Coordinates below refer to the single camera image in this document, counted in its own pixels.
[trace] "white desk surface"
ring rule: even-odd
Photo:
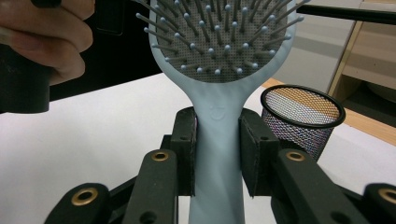
[[[263,90],[245,108],[260,114]],[[188,106],[184,92],[159,74],[51,102],[46,113],[0,115],[0,223],[42,224],[70,189],[88,182],[114,189],[136,176]],[[345,124],[334,129],[318,164],[358,193],[368,183],[396,185],[396,147]],[[276,223],[269,197],[245,193],[247,224]],[[179,202],[185,224],[189,197]]]

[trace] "hairbrush head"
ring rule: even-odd
[[[289,20],[290,0],[159,0],[154,7],[138,0],[156,15],[148,21],[156,49],[184,76],[224,83],[252,75],[267,65],[282,43],[292,39],[287,28],[304,17]]]

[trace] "mesh pen holder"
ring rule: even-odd
[[[307,87],[277,85],[261,96],[262,119],[282,148],[300,149],[318,161],[332,130],[346,117],[332,97]]]

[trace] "light blue hairbrush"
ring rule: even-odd
[[[289,55],[295,10],[307,0],[142,0],[162,71],[191,99],[198,119],[190,224],[245,223],[238,118]]]

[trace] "finger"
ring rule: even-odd
[[[10,4],[9,0],[1,1],[0,26],[65,39],[72,43],[79,52],[84,51],[92,44],[91,28],[62,7],[37,8],[33,4],[21,4],[21,0],[14,0],[15,4]]]
[[[62,7],[85,21],[95,11],[95,0],[63,0]]]
[[[20,55],[36,63],[54,68],[50,84],[55,85],[80,77],[85,63],[78,50],[69,42],[57,38],[13,32],[10,46]]]

